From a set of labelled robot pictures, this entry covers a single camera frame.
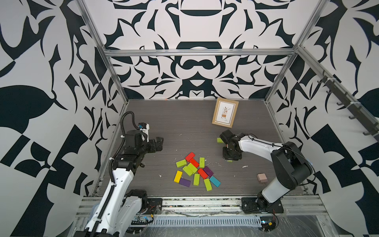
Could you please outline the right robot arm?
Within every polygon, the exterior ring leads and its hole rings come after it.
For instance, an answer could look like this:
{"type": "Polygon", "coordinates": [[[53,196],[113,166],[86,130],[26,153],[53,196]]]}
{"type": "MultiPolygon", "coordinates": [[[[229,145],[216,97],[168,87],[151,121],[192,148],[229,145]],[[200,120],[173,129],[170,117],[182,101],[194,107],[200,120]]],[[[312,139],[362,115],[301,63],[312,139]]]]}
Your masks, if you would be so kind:
{"type": "Polygon", "coordinates": [[[222,132],[220,138],[226,145],[223,159],[227,161],[238,161],[243,153],[251,153],[272,162],[275,178],[258,193],[254,211],[268,212],[285,194],[314,173],[311,163],[293,142],[268,142],[248,133],[236,135],[229,129],[222,132]]]}

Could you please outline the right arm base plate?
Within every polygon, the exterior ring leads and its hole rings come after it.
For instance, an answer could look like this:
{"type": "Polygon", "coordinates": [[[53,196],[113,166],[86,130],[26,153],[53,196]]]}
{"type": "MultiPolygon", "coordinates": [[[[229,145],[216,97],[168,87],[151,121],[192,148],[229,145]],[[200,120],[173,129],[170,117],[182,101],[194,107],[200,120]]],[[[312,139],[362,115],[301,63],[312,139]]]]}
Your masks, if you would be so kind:
{"type": "Polygon", "coordinates": [[[241,209],[245,214],[253,213],[284,213],[284,208],[281,200],[277,200],[274,203],[267,202],[263,197],[255,198],[241,198],[241,209]]]}

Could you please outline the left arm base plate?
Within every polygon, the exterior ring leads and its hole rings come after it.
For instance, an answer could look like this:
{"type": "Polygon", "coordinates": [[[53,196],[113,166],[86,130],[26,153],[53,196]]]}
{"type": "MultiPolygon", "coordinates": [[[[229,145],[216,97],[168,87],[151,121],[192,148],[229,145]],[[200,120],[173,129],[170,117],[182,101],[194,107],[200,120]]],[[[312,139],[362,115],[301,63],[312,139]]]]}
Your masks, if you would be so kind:
{"type": "Polygon", "coordinates": [[[162,198],[148,198],[145,207],[142,209],[142,214],[155,215],[161,213],[162,198]]]}

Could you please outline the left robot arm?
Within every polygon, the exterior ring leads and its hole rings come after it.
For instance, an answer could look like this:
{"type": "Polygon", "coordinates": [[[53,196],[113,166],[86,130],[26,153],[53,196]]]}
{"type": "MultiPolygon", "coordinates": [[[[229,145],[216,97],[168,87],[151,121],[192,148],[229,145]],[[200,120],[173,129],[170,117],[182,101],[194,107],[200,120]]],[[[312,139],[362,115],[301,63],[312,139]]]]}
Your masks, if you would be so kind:
{"type": "Polygon", "coordinates": [[[163,150],[164,138],[150,138],[149,124],[136,123],[134,118],[132,111],[121,116],[121,144],[110,157],[105,195],[84,230],[75,232],[76,237],[123,237],[131,231],[135,216],[148,209],[146,191],[127,189],[137,168],[144,167],[145,155],[163,150]]]}

